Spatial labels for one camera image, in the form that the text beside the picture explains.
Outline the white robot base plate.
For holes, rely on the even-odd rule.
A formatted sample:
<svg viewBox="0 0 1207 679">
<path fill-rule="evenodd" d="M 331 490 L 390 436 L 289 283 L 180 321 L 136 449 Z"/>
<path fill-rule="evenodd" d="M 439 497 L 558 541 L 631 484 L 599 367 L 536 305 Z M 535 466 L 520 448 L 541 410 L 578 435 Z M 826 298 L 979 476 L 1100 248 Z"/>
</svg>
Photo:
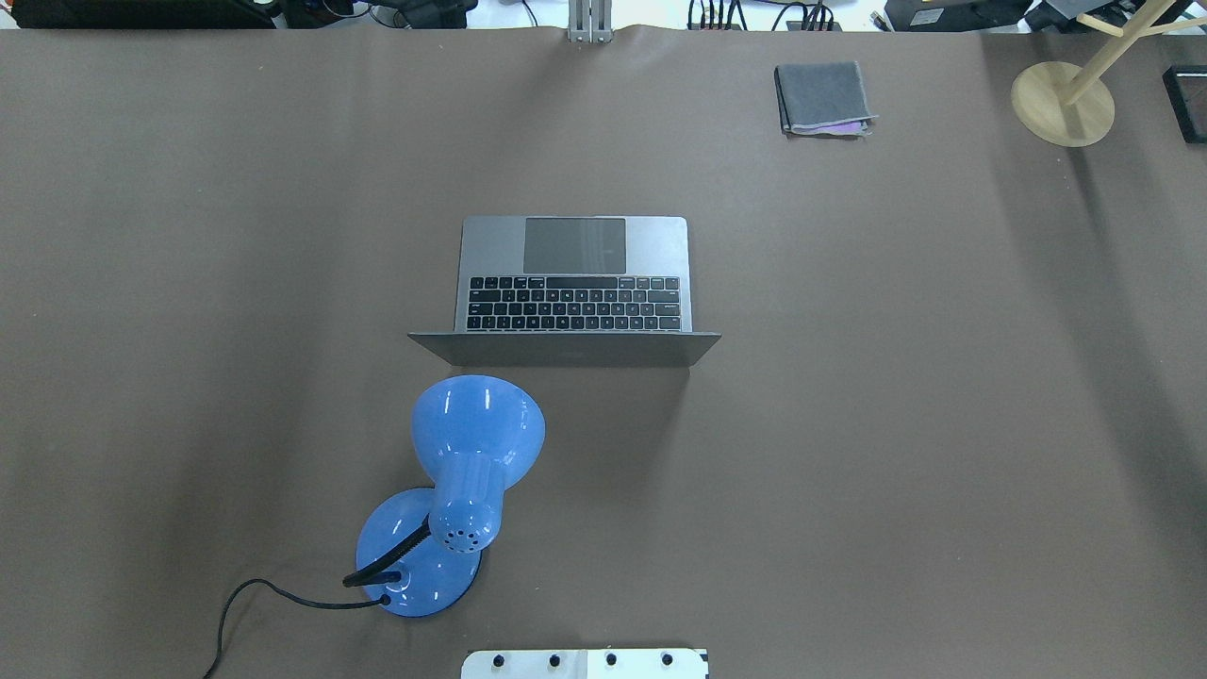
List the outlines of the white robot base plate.
<svg viewBox="0 0 1207 679">
<path fill-rule="evenodd" d="M 599 648 L 479 650 L 462 662 L 461 678 L 710 678 L 705 650 Z"/>
</svg>

